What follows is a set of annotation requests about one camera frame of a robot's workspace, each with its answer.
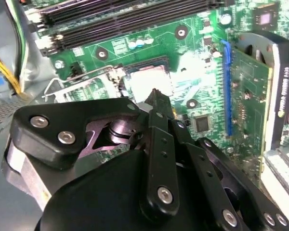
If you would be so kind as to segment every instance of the ram slot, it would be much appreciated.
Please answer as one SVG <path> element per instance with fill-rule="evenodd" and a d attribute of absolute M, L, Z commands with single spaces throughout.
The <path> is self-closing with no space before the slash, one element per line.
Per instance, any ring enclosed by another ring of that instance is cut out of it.
<path fill-rule="evenodd" d="M 177 18 L 206 11 L 210 5 L 206 0 L 178 0 L 175 3 L 164 2 L 152 7 L 134 10 L 116 18 L 106 18 L 92 24 L 79 26 L 60 32 L 53 37 L 56 47 L 64 50 L 86 43 L 98 42 L 114 36 L 160 25 Z"/>
<path fill-rule="evenodd" d="M 231 45 L 225 40 L 221 40 L 224 45 L 223 54 L 223 94 L 225 107 L 225 130 L 227 136 L 232 136 L 232 108 L 231 108 Z"/>
<path fill-rule="evenodd" d="M 97 17 L 111 12 L 134 7 L 143 3 L 159 2 L 161 0 L 87 0 L 80 4 L 73 4 L 71 7 L 56 9 L 54 11 L 41 12 L 42 23 L 47 27 L 58 26 L 76 20 Z"/>

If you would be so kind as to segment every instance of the perforated metal panel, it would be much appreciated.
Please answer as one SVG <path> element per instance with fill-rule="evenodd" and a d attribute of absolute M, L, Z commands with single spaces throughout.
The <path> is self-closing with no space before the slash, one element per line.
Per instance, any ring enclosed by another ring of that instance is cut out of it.
<path fill-rule="evenodd" d="M 5 124 L 6 120 L 14 113 L 15 110 L 24 106 L 25 104 L 25 100 L 17 100 L 13 103 L 5 103 L 0 105 L 0 127 L 2 123 Z"/>

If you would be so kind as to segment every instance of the silver bolt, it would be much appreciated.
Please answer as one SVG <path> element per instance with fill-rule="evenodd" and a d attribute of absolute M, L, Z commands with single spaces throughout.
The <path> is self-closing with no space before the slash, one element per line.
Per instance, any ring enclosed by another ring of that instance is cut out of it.
<path fill-rule="evenodd" d="M 179 34 L 179 36 L 184 36 L 185 35 L 185 31 L 184 30 L 179 30 L 179 32 L 178 32 L 178 34 Z"/>
<path fill-rule="evenodd" d="M 98 56 L 100 56 L 101 58 L 104 58 L 106 56 L 105 52 L 101 51 L 98 53 Z"/>
<path fill-rule="evenodd" d="M 227 148 L 227 152 L 228 152 L 228 153 L 233 153 L 233 151 L 234 151 L 234 148 L 233 148 L 233 147 Z"/>
<path fill-rule="evenodd" d="M 70 131 L 61 131 L 58 140 L 63 144 L 73 144 L 76 140 L 75 135 Z"/>
<path fill-rule="evenodd" d="M 271 217 L 270 214 L 264 213 L 264 218 L 266 219 L 266 221 L 267 221 L 270 225 L 275 226 L 275 221 L 273 220 L 273 218 Z"/>
<path fill-rule="evenodd" d="M 283 225 L 283 226 L 287 226 L 287 222 L 286 220 L 279 214 L 276 214 L 277 220 Z"/>
<path fill-rule="evenodd" d="M 45 128 L 48 126 L 48 120 L 42 116 L 35 116 L 30 119 L 32 126 L 36 128 Z"/>
<path fill-rule="evenodd" d="M 223 210 L 223 218 L 227 221 L 229 225 L 232 227 L 237 226 L 237 220 L 236 217 L 230 212 L 228 209 Z"/>
<path fill-rule="evenodd" d="M 165 204 L 170 204 L 172 202 L 172 193 L 165 187 L 158 188 L 158 197 Z"/>
<path fill-rule="evenodd" d="M 159 113 L 159 112 L 156 112 L 156 115 L 158 115 L 161 118 L 163 117 L 163 115 L 161 113 Z"/>
<path fill-rule="evenodd" d="M 205 143 L 205 145 L 206 145 L 206 146 L 208 146 L 208 147 L 212 147 L 212 145 L 210 144 L 210 142 L 209 142 L 209 141 L 207 141 L 207 140 L 204 140 L 204 143 Z"/>
<path fill-rule="evenodd" d="M 180 128 L 184 128 L 184 124 L 182 122 L 179 121 L 178 125 L 179 125 Z"/>
<path fill-rule="evenodd" d="M 128 104 L 127 107 L 130 108 L 131 110 L 135 110 L 135 107 L 131 104 Z"/>

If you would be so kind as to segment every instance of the integrated circuit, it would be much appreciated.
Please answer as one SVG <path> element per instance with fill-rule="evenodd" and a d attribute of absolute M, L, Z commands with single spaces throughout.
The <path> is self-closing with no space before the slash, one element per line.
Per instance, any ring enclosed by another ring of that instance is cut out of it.
<path fill-rule="evenodd" d="M 205 46 L 211 45 L 212 44 L 212 37 L 203 38 L 203 44 Z"/>
<path fill-rule="evenodd" d="M 211 22 L 209 20 L 203 21 L 203 27 L 210 26 Z"/>
<path fill-rule="evenodd" d="M 262 5 L 252 11 L 253 30 L 277 30 L 279 2 Z"/>
<path fill-rule="evenodd" d="M 195 118 L 195 126 L 197 132 L 209 131 L 210 129 L 209 117 L 206 115 Z"/>
<path fill-rule="evenodd" d="M 136 103 L 148 98 L 153 89 L 167 96 L 173 94 L 169 74 L 168 60 L 165 56 L 125 67 L 128 74 L 124 79 L 125 86 L 130 87 Z"/>

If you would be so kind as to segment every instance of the blue pcie slot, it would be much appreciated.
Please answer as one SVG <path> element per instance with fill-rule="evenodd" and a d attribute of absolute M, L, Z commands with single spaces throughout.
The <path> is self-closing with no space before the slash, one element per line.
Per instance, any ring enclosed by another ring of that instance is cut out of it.
<path fill-rule="evenodd" d="M 224 45 L 223 51 L 223 88 L 224 88 L 224 107 L 225 107 L 225 128 L 226 134 L 232 136 L 232 108 L 231 108 L 231 45 L 225 40 L 221 40 Z"/>

